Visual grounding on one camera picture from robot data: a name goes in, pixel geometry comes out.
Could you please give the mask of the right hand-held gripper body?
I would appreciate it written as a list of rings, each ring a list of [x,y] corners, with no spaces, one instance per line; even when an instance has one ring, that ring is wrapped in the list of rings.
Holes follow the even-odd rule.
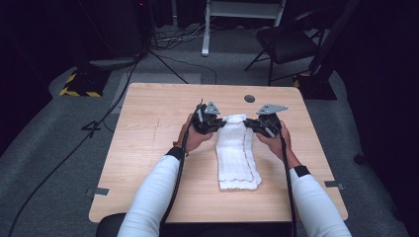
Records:
[[[257,112],[259,125],[256,127],[261,127],[264,130],[262,135],[274,138],[281,131],[282,126],[278,118],[278,112],[285,111],[288,108],[288,106],[266,104]]]

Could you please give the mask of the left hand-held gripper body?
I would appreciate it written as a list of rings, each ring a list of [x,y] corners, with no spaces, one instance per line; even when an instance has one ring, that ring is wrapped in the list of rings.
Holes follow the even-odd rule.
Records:
[[[200,103],[197,105],[191,119],[191,124],[195,130],[200,134],[209,133],[209,128],[214,125],[214,122],[220,114],[219,109],[216,107],[213,101],[209,101],[208,104]]]

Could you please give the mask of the white towel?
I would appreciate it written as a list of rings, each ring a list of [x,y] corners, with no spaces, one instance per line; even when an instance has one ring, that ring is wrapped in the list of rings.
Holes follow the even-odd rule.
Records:
[[[221,190],[256,190],[262,182],[254,160],[253,130],[245,114],[224,117],[215,145],[218,184]]]

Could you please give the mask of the person's left hand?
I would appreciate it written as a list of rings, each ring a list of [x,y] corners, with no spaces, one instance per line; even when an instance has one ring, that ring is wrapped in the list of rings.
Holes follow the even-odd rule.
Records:
[[[178,140],[174,142],[176,147],[185,147],[186,152],[197,149],[203,142],[212,138],[211,133],[200,134],[190,125],[192,114],[189,114],[186,122],[182,125]]]

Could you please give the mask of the person's right hand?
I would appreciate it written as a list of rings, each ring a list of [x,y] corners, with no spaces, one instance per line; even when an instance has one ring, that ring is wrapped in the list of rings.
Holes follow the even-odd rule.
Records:
[[[300,166],[301,163],[295,156],[292,150],[291,135],[286,127],[285,123],[281,121],[282,134],[278,134],[276,137],[265,137],[264,135],[257,133],[256,137],[281,160],[284,160],[284,155],[287,155],[289,168]]]

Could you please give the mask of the black folding chair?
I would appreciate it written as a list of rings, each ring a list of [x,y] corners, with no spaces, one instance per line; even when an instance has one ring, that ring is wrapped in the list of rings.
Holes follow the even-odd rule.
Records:
[[[245,71],[256,62],[268,60],[268,85],[285,79],[285,76],[279,79],[273,77],[273,66],[315,56],[323,41],[327,17],[330,17],[327,9],[311,10],[283,25],[258,31],[256,40],[262,50],[245,67]]]

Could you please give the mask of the grey tape piece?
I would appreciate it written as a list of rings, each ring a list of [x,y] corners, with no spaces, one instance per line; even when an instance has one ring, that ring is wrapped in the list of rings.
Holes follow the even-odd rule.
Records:
[[[337,188],[340,191],[346,190],[346,187],[337,181],[324,181],[326,188]]]
[[[85,192],[86,197],[106,196],[109,193],[108,189],[103,188],[88,188]]]

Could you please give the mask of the person's dark clothed legs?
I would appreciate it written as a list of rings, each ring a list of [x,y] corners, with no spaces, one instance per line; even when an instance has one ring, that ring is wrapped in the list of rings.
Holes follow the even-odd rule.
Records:
[[[117,237],[125,218],[117,213],[103,218],[95,237]],[[164,224],[158,237],[293,237],[289,223],[169,223]]]

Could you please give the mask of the black equipment cabinet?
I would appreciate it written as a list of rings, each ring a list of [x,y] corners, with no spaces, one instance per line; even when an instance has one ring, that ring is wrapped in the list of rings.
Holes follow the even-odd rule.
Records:
[[[93,0],[105,45],[120,64],[135,64],[152,35],[147,0]]]

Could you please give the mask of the black yellow striped stand base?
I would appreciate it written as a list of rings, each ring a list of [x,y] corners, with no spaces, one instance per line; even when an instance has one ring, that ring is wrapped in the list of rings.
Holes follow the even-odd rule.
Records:
[[[61,89],[60,96],[100,98],[109,81],[111,70],[93,69],[89,72],[75,69]]]

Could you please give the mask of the black stand with post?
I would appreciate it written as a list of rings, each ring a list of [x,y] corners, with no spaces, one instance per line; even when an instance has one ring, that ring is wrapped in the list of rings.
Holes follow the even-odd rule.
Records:
[[[348,0],[344,6],[339,7],[339,17],[321,45],[319,54],[310,63],[310,74],[307,77],[296,77],[294,84],[305,100],[337,99],[329,78],[348,47],[346,30],[360,2],[361,0]]]

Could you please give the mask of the white desk frame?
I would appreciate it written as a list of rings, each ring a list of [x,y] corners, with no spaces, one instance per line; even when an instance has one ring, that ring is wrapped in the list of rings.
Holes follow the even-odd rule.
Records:
[[[277,26],[283,16],[287,0],[275,3],[226,2],[225,0],[206,0],[205,31],[201,55],[210,54],[210,21],[215,17],[250,18],[274,20]]]

